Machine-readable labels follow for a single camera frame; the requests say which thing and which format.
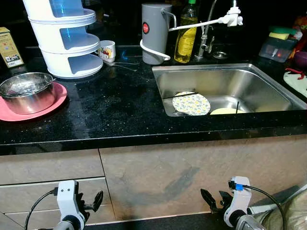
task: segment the yellow plate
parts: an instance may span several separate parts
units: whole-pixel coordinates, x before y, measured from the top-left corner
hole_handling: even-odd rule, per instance
[[[213,110],[210,115],[217,115],[217,114],[235,114],[236,113],[236,109],[232,109],[232,108],[219,108],[216,110]],[[246,112],[239,110],[238,109],[238,114],[244,114]]]

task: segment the cable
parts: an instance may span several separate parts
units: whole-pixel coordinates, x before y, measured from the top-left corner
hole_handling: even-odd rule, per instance
[[[219,19],[216,19],[216,20],[204,22],[204,23],[197,23],[197,24],[191,24],[191,25],[177,26],[176,28],[170,28],[170,29],[168,29],[168,31],[189,29],[189,28],[192,28],[192,27],[199,27],[199,26],[211,25],[211,24],[215,24],[215,23],[223,23],[223,17],[221,17],[221,18],[219,18]]]
[[[171,59],[171,57],[170,57],[169,55],[166,55],[166,54],[164,54],[164,53],[160,53],[160,52],[158,52],[158,51],[155,51],[155,50],[153,50],[153,49],[150,49],[150,48],[145,47],[144,44],[143,44],[143,39],[140,41],[140,46],[141,46],[141,48],[142,48],[143,50],[145,50],[145,51],[147,51],[147,52],[149,52],[149,53],[156,54],[156,55],[158,55],[158,56],[164,57],[164,61],[168,61],[168,60]]]
[[[28,230],[28,222],[29,222],[29,218],[34,210],[34,208],[37,206],[37,204],[42,200],[44,199],[46,196],[50,195],[50,194],[54,194],[55,193],[55,189],[43,194],[32,206],[27,218],[25,219],[25,223],[24,223],[24,230]]]
[[[252,190],[255,190],[257,192],[260,192],[262,194],[265,194],[268,198],[270,198],[278,207],[281,215],[282,215],[282,218],[283,218],[283,230],[286,230],[287,227],[286,227],[286,217],[285,217],[285,214],[284,214],[284,211],[283,211],[283,208],[280,206],[280,204],[277,202],[277,200],[275,200],[275,198],[273,196],[271,196],[270,194],[268,194],[267,192],[259,189],[259,188],[256,188],[256,187],[253,187],[253,186],[249,186],[249,185],[243,185],[244,188],[249,188],[249,189],[252,189]]]

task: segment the yellow dish soap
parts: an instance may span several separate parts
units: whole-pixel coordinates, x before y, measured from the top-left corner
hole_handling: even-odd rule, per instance
[[[189,0],[188,5],[181,14],[180,25],[190,25],[197,23],[196,0]],[[192,55],[196,27],[182,29],[178,32],[174,59],[181,63],[188,63]]]

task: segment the white tiered container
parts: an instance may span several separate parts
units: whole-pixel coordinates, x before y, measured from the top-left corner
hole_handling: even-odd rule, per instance
[[[95,12],[83,9],[81,0],[23,0],[48,71],[65,79],[98,72],[103,62],[91,55],[99,38],[85,26],[96,21]]]

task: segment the kitchen counter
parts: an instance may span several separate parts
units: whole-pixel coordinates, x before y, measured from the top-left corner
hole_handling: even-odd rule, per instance
[[[104,65],[85,79],[57,79],[69,95],[58,109],[33,120],[0,121],[0,155],[307,134],[307,110],[169,117],[151,66],[142,62],[140,48],[120,47],[118,57],[123,51],[129,62],[141,62],[137,72]],[[284,65],[268,59],[237,61],[230,57],[225,61],[192,61],[189,65],[243,62],[254,64],[306,101],[283,81]],[[47,72],[41,57],[19,69]],[[1,81],[19,69],[7,71],[0,76]]]

